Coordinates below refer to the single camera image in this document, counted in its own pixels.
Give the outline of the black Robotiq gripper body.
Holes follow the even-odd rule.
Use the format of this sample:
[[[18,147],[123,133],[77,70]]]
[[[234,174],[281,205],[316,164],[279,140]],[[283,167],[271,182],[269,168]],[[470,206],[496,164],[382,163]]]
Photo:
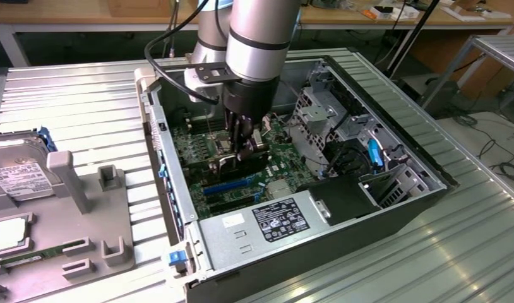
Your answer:
[[[279,77],[269,81],[239,80],[223,85],[223,107],[226,123],[234,125],[235,120],[246,118],[253,124],[262,122],[270,112],[278,91]]]

